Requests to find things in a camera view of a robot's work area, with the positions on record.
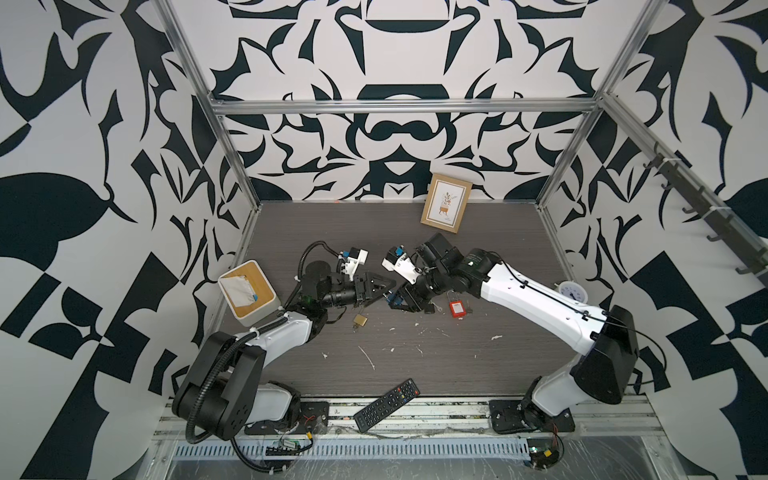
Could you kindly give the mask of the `red padlock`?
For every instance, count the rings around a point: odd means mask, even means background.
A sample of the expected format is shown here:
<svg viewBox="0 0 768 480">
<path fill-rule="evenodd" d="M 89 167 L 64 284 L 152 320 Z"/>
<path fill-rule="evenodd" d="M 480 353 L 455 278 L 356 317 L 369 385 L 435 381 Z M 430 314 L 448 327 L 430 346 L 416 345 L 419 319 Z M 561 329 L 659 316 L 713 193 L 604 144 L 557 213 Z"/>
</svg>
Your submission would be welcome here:
<svg viewBox="0 0 768 480">
<path fill-rule="evenodd" d="M 448 300 L 449 310 L 453 318 L 463 318 L 468 314 L 466 306 L 455 292 L 448 292 L 446 297 Z"/>
</svg>

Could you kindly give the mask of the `blue padlock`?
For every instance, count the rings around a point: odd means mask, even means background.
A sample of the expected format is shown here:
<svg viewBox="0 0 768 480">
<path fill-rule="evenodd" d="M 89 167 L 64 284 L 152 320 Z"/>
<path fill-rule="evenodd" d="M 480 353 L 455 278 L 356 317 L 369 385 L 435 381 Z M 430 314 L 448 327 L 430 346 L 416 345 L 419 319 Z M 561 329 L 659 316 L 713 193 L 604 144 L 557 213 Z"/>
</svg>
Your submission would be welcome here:
<svg viewBox="0 0 768 480">
<path fill-rule="evenodd" d="M 386 301 L 388 304 L 400 305 L 402 303 L 402 298 L 398 292 L 390 291 L 387 294 Z"/>
</svg>

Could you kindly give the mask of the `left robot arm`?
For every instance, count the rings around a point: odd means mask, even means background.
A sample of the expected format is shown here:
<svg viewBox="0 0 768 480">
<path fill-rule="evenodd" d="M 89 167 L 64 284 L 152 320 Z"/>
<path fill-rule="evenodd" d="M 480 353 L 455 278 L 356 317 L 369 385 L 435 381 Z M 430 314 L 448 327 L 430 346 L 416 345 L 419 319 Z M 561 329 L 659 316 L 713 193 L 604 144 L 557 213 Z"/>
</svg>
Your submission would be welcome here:
<svg viewBox="0 0 768 480">
<path fill-rule="evenodd" d="M 298 262 L 296 285 L 275 320 L 238 335 L 215 332 L 203 343 L 171 407 L 185 422 L 188 444 L 215 436 L 229 442 L 248 468 L 267 475 L 287 471 L 295 457 L 313 447 L 313 434 L 308 432 L 306 443 L 270 448 L 277 459 L 255 460 L 238 444 L 238 434 L 252 424 L 271 422 L 280 432 L 291 432 L 301 423 L 300 393 L 279 382 L 262 382 L 263 369 L 317 337 L 329 322 L 329 309 L 365 308 L 397 284 L 375 272 L 359 273 L 367 256 L 361 249 L 333 251 L 334 265 L 309 262 L 309 254 L 318 247 L 330 248 L 319 240 L 305 249 Z"/>
</svg>

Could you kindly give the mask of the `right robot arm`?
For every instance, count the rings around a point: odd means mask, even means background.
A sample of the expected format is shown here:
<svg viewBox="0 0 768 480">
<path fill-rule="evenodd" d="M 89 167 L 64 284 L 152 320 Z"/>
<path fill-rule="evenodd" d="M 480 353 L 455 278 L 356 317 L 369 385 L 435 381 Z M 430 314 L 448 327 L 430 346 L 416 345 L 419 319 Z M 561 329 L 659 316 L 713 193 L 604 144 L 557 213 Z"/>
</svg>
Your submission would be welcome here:
<svg viewBox="0 0 768 480">
<path fill-rule="evenodd" d="M 444 292 L 468 293 L 521 315 L 575 352 L 574 359 L 529 387 L 518 407 L 527 424 L 555 418 L 585 400 L 621 403 L 642 336 L 628 310 L 579 302 L 523 275 L 494 251 L 463 255 L 455 247 L 423 244 L 416 254 L 419 264 L 394 247 L 382 261 L 404 280 L 388 299 L 391 308 L 420 312 Z"/>
</svg>

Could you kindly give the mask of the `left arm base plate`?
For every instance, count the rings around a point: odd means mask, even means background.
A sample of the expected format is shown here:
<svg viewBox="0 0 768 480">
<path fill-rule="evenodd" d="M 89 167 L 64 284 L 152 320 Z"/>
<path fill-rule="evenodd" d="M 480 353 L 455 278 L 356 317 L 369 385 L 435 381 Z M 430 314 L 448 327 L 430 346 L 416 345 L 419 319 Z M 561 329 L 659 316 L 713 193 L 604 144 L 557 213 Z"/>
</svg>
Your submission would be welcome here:
<svg viewBox="0 0 768 480">
<path fill-rule="evenodd" d="M 326 401 L 293 402 L 278 420 L 264 420 L 245 428 L 249 436 L 304 435 L 324 433 L 327 430 L 330 404 Z"/>
</svg>

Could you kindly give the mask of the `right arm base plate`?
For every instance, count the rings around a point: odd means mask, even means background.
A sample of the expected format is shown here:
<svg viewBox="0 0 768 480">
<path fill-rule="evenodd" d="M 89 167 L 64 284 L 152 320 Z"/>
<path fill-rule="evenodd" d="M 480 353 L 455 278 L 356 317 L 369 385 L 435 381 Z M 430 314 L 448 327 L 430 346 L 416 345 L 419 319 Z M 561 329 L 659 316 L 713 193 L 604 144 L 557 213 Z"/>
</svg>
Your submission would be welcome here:
<svg viewBox="0 0 768 480">
<path fill-rule="evenodd" d="M 491 400 L 490 423 L 497 434 L 528 432 L 573 433 L 574 418 L 569 409 L 557 416 L 550 416 L 531 402 L 523 400 Z"/>
</svg>

